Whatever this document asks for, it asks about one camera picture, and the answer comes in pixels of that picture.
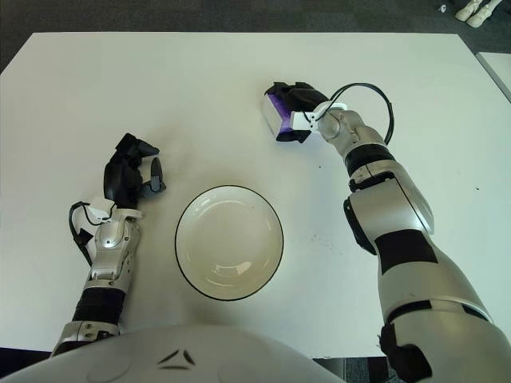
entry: white shoe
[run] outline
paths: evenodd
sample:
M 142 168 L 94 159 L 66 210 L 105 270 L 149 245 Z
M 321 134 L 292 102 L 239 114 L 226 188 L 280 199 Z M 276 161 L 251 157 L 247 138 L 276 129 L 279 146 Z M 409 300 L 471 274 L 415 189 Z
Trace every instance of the white shoe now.
M 460 22 L 466 22 L 466 20 L 472 15 L 476 13 L 477 8 L 482 3 L 482 0 L 472 0 L 469 2 L 465 8 L 461 8 L 456 15 L 454 16 Z
M 491 16 L 492 11 L 493 10 L 491 10 L 488 6 L 483 6 L 481 10 L 469 18 L 469 21 L 466 23 L 473 28 L 479 28 L 482 23 Z

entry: silver arm segment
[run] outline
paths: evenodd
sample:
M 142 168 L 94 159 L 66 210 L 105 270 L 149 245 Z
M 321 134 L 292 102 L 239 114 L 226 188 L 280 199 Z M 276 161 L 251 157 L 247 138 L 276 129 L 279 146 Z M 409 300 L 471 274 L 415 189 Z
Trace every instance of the silver arm segment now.
M 117 209 L 111 222 L 94 236 L 96 257 L 84 285 L 73 320 L 64 326 L 52 356 L 119 334 L 118 321 L 134 268 L 140 238 L 134 209 Z
M 511 346 L 466 276 L 433 243 L 433 213 L 383 138 L 353 111 L 318 121 L 350 175 L 344 204 L 358 244 L 378 256 L 380 345 L 405 381 L 507 382 Z

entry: white bowl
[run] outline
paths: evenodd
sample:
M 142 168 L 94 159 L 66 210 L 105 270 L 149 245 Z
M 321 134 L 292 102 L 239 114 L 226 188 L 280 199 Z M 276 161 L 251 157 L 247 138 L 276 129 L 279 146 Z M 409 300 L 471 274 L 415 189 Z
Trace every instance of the white bowl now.
M 239 186 L 205 191 L 177 224 L 176 257 L 188 282 L 209 298 L 246 298 L 273 276 L 283 251 L 279 217 L 261 195 Z

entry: floor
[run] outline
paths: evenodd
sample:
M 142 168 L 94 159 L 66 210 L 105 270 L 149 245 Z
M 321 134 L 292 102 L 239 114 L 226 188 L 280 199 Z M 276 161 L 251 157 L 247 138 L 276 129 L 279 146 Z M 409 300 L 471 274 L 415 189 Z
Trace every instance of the floor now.
M 454 14 L 467 0 L 0 0 L 0 70 L 34 32 L 415 32 L 459 34 L 474 52 L 511 53 L 511 0 L 479 29 Z M 446 4 L 443 14 L 438 7 Z M 0 349 L 0 377 L 48 353 Z M 348 382 L 396 383 L 385 358 L 316 360 Z

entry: gray carpet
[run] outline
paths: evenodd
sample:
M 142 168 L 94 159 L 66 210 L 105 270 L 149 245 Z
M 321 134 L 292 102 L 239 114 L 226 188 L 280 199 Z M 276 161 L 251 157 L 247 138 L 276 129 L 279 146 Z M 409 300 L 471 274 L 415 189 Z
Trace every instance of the gray carpet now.
M 445 3 L 444 14 L 437 8 Z M 33 32 L 418 32 L 459 34 L 473 52 L 511 53 L 511 0 L 477 30 L 466 0 L 0 0 L 1 69 Z

